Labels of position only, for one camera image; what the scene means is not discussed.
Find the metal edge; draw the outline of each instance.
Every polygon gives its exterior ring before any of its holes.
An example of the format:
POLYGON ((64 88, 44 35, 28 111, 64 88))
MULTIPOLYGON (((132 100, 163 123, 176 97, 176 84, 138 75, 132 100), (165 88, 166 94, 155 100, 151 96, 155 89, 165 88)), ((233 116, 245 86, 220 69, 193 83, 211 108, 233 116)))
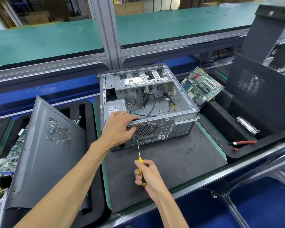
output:
POLYGON ((128 48, 128 49, 121 49, 121 54, 122 54, 122 57, 126 57, 126 58, 135 57, 141 54, 149 54, 149 53, 162 52, 165 50, 178 49, 178 48, 188 46, 188 45, 215 41, 215 40, 224 39, 224 38, 242 37, 242 36, 246 36, 248 31, 249 31, 249 28, 246 28, 246 29, 234 30, 234 31, 224 32, 224 33, 210 34, 210 35, 198 36, 198 37, 193 37, 193 38, 186 38, 186 39, 180 39, 180 40, 175 40, 175 41, 156 43, 156 44, 151 44, 151 45, 137 46, 137 47, 128 48))
MULTIPOLYGON (((80 100, 91 98, 91 97, 95 97, 95 96, 98 96, 98 95, 100 95, 100 93, 88 95, 88 96, 81 97, 81 98, 75 98, 75 99, 71 99, 71 100, 68 100, 68 101, 62 101, 62 102, 54 103, 54 104, 52 104, 52 106, 57 106, 57 105, 67 104, 67 103, 71 103, 71 102, 75 102, 75 101, 80 101, 80 100)), ((0 119, 7 118, 7 117, 13 117, 13 116, 20 115, 20 114, 27 114, 27 113, 32 112, 32 111, 33 111, 33 109, 29 109, 29 110, 25 110, 25 111, 13 113, 13 114, 8 114, 8 115, 0 116, 0 119)))
POLYGON ((7 70, 0 70, 0 82, 98 63, 106 64, 106 57, 104 53, 45 62, 41 64, 23 66, 7 70))
MULTIPOLYGON (((232 172, 235 172, 235 171, 237 171, 239 169, 242 169, 245 166, 247 166, 249 164, 252 164, 252 163, 254 163, 254 162, 256 162, 256 161, 258 161, 258 160, 260 160, 260 159, 262 159, 262 158, 264 158, 264 157, 266 157, 266 156, 268 156, 268 155, 270 155, 270 154, 272 154, 274 152, 277 152, 277 151, 279 151, 282 148, 285 148, 285 143, 277 145, 274 148, 272 148, 272 149, 270 149, 268 151, 265 151, 265 152, 255 156, 255 157, 252 157, 252 158, 250 158, 250 159, 248 159, 246 161, 243 161, 243 162, 241 162, 241 163, 239 163, 239 164, 237 164, 235 166, 232 166, 232 167, 230 167, 228 169, 225 169, 225 170, 223 170, 223 171, 221 171, 219 173, 216 173, 216 174, 214 174, 214 175, 212 175, 212 176, 210 176, 210 177, 208 177, 208 178, 206 178, 204 180, 201 180, 200 182, 197 182, 197 183, 193 184, 192 186, 189 186, 189 187, 187 187, 187 188, 185 188, 183 190, 180 190, 179 192, 174 193, 172 196, 173 196, 174 199, 177 199, 178 197, 181 197, 181 196, 183 196, 183 195, 185 195, 187 193, 190 193, 190 192, 192 192, 192 191, 194 191, 194 190, 196 190, 198 188, 201 188, 201 187, 203 187, 203 186, 205 186, 205 185, 207 185, 207 184, 209 184, 211 182, 214 182, 215 180, 218 180, 218 179, 220 179, 220 178, 222 178, 222 177, 224 177, 224 176, 226 176, 226 175, 228 175, 228 174, 230 174, 232 172)), ((137 217, 137 216, 139 216, 141 214, 144 214, 144 213, 146 213, 148 211, 151 211, 151 210, 155 209, 156 207, 157 207, 156 204, 152 203, 151 205, 148 205, 148 206, 146 206, 144 208, 141 208, 141 209, 139 209, 137 211, 134 211, 134 212, 132 212, 132 213, 130 213, 128 215, 125 215, 125 216, 123 216, 121 218, 118 218, 115 221, 112 221, 112 222, 110 222, 110 223, 108 223, 106 225, 99 226, 99 227, 101 227, 101 228, 112 228, 112 227, 121 225, 124 222, 128 222, 129 220, 131 220, 131 219, 133 219, 133 218, 135 218, 135 217, 137 217)))

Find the green tabletop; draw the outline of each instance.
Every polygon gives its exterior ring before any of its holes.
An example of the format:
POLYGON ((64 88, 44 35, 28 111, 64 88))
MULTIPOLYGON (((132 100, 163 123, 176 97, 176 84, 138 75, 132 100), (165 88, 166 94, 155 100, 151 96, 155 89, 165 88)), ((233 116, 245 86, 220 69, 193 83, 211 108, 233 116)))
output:
POLYGON ((251 25, 260 3, 264 2, 116 16, 119 43, 129 45, 251 25))
POLYGON ((0 30, 0 66, 102 48, 90 19, 0 30))

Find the rear panel of computer case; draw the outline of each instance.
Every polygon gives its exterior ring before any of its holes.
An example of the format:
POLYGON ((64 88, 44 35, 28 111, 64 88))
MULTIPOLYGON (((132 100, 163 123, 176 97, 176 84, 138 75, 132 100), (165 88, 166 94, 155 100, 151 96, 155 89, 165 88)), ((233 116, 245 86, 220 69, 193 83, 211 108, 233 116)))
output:
POLYGON ((165 64, 99 74, 101 131, 114 111, 126 111, 139 119, 133 137, 111 150, 125 149, 187 135, 199 110, 165 64))

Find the fan vent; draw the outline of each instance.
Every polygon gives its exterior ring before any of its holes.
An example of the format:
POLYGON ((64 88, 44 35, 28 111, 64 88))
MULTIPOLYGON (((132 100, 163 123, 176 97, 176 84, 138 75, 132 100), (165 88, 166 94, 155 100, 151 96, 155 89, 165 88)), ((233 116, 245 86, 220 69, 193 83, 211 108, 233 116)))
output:
POLYGON ((135 134, 139 137, 146 137, 155 134, 157 129, 157 124, 152 122, 145 122, 137 127, 135 134))

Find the person's right hand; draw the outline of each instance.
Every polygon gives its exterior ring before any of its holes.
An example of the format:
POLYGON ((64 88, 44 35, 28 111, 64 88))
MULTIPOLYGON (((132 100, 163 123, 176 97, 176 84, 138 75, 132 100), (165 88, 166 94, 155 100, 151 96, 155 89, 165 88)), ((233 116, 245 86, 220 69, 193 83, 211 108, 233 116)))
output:
MULTIPOLYGON (((157 203, 158 195, 162 193, 169 193, 169 191, 165 186, 160 176, 160 173, 158 172, 158 169, 154 164, 154 161, 145 159, 143 163, 139 162, 138 160, 135 160, 134 163, 138 168, 141 169, 143 173, 144 179, 147 183, 147 185, 145 186, 145 190, 148 192, 150 198, 155 203, 157 203)), ((138 168, 134 171, 136 178, 135 183, 137 185, 141 185, 143 183, 142 176, 140 175, 138 168)))

